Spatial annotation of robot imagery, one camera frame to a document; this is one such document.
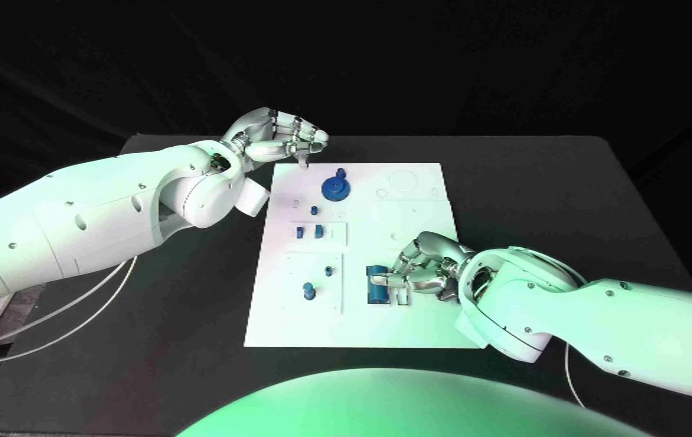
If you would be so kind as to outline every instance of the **white board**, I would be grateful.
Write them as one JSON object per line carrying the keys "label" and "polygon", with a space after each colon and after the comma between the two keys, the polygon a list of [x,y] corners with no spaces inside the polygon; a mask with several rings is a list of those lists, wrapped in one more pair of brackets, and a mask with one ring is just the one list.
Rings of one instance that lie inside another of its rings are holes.
{"label": "white board", "polygon": [[[351,195],[330,202],[322,184],[339,167]],[[457,240],[440,164],[310,164],[307,170],[277,164],[245,346],[477,348],[454,329],[456,302],[413,293],[408,306],[394,298],[368,304],[366,266],[391,267],[426,230]],[[316,289],[310,301],[306,282]]]}

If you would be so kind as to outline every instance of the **black table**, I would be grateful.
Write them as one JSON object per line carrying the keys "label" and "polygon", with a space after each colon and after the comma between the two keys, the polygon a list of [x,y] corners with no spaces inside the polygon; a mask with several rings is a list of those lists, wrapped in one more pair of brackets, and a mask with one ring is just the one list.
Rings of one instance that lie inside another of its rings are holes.
{"label": "black table", "polygon": [[[134,136],[123,153],[218,137]],[[333,137],[313,162],[440,162],[459,236],[482,250],[521,245],[587,279],[692,291],[692,280],[604,140],[596,137]],[[273,165],[253,172],[271,185]],[[316,372],[404,367],[467,374],[573,400],[564,343],[535,364],[495,349],[244,348],[266,210],[234,211],[142,255],[131,281],[94,322],[55,346],[3,364],[0,430],[170,435],[255,390]],[[32,319],[106,272],[51,283]],[[103,305],[116,278],[65,315],[23,334],[19,353]],[[574,316],[580,325],[580,316]],[[587,407],[656,435],[684,435],[691,397],[604,373],[573,351]]]}

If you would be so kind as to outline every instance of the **blue object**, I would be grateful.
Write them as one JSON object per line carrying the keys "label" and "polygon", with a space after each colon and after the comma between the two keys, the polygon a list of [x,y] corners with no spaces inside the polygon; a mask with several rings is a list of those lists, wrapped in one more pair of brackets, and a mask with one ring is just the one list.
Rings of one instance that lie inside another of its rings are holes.
{"label": "blue object", "polygon": [[369,304],[388,304],[390,303],[390,291],[385,285],[378,285],[371,282],[371,277],[375,274],[390,272],[390,269],[384,265],[369,265],[365,268],[368,274],[368,303]]}
{"label": "blue object", "polygon": [[313,287],[313,284],[310,282],[306,282],[303,284],[303,295],[306,296],[306,299],[307,300],[313,300],[315,299],[315,287]]}
{"label": "blue object", "polygon": [[322,195],[332,202],[342,201],[351,193],[351,185],[346,181],[346,171],[339,167],[336,177],[330,177],[322,184]]}

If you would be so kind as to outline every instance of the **black curtain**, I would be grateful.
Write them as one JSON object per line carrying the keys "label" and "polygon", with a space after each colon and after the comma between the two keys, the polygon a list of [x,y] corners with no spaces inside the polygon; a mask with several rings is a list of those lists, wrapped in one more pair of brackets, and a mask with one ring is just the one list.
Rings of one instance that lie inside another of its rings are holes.
{"label": "black curtain", "polygon": [[332,134],[599,135],[636,179],[689,141],[689,0],[3,4],[3,194],[263,105]]}

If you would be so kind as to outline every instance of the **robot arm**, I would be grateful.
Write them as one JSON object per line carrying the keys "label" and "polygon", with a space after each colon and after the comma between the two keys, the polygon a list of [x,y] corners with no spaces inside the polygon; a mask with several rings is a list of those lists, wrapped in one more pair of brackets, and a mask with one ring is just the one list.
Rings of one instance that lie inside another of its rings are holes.
{"label": "robot arm", "polygon": [[0,199],[0,297],[113,267],[179,230],[214,225],[234,207],[255,216],[268,192],[245,172],[289,156],[307,168],[328,140],[300,117],[261,108],[219,142],[126,154],[48,174]]}
{"label": "robot arm", "polygon": [[[413,249],[440,264],[436,270],[417,269],[421,256],[407,262]],[[692,395],[691,293],[612,279],[578,287],[578,274],[538,252],[475,253],[431,232],[404,249],[392,270],[372,283],[434,288],[440,300],[454,294],[456,328],[479,347],[490,344],[532,363],[557,336],[606,372]]]}

